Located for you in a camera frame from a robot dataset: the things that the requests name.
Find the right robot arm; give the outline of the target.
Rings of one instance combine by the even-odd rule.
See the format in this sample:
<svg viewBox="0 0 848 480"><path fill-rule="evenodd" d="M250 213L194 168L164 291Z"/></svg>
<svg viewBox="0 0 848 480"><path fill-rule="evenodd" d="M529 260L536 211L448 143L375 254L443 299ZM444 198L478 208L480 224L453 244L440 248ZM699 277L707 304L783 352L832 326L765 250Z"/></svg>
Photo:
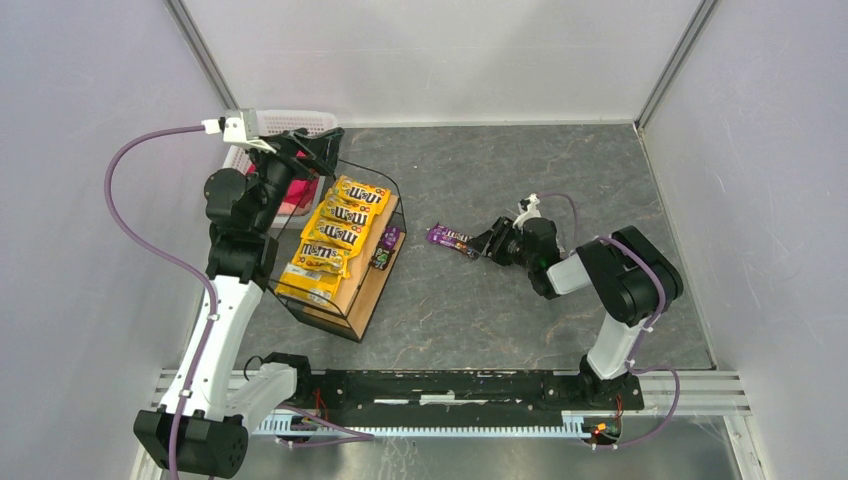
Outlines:
<svg viewBox="0 0 848 480"><path fill-rule="evenodd" d="M498 265L522 267L534 291L546 299L594 289L605 317L579 365L577 392L587 401L624 388L644 334L684 291L677 268L634 226L565 255L553 221L532 218L517 225L501 217L472 238L470 247Z"/></svg>

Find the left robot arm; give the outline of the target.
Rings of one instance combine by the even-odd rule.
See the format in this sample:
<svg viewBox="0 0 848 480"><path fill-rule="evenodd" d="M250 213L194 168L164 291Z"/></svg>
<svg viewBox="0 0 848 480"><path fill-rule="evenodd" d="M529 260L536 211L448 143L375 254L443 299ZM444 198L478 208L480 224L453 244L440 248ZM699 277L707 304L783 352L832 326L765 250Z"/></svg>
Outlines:
<svg viewBox="0 0 848 480"><path fill-rule="evenodd" d="M274 217L294 180L334 174L344 133L341 127L319 134L301 128L259 136L248 142L252 173L222 168L207 178L211 246L198 275L206 293L196 327L173 383L156 409L140 411L133 426L170 478L232 478L250 435L296 394L303 356L270 354L236 392L229 389L232 367L274 270Z"/></svg>

